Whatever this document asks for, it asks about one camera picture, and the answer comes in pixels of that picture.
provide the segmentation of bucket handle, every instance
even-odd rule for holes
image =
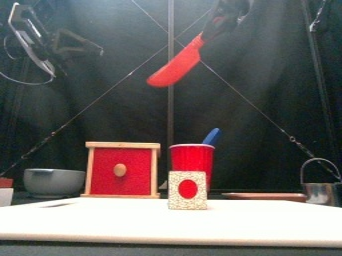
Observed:
[[[325,161],[325,162],[328,162],[333,167],[335,167],[335,169],[336,169],[336,171],[337,171],[337,175],[333,173],[333,171],[332,171],[332,174],[333,174],[333,176],[340,180],[340,182],[342,182],[342,178],[341,178],[341,173],[340,173],[340,171],[339,171],[339,168],[337,168],[337,166],[335,165],[335,163],[333,162],[331,162],[329,160],[327,160],[325,158],[312,158],[312,159],[309,159],[305,163],[304,163],[304,165],[303,165],[303,167],[301,167],[301,184],[304,184],[304,172],[305,172],[305,167],[307,167],[307,165],[309,164],[309,163],[312,163],[313,161]]]

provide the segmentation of wire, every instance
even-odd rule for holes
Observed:
[[[19,80],[11,78],[11,77],[7,76],[2,71],[0,71],[0,75],[2,75],[6,79],[9,79],[11,82],[15,82],[15,83],[19,83],[19,84],[23,84],[23,85],[31,85],[31,86],[33,86],[33,85],[34,85],[34,86],[37,86],[37,85],[45,85],[45,84],[49,84],[49,83],[51,83],[51,82],[54,81],[54,76],[51,76],[50,80],[46,81],[46,82],[42,82],[42,83],[27,83],[27,82],[23,82],[23,81],[19,81]]]

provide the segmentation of small box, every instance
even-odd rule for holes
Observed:
[[[169,209],[206,210],[206,173],[202,171],[169,172]]]
[[[82,196],[160,198],[161,144],[87,142],[86,192]]]

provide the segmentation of white table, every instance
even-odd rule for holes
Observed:
[[[0,240],[65,243],[342,248],[342,208],[288,201],[74,198],[0,208]]]

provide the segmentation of red circle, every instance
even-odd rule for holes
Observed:
[[[198,193],[198,184],[193,180],[184,180],[180,183],[178,192],[184,198],[192,199]]]

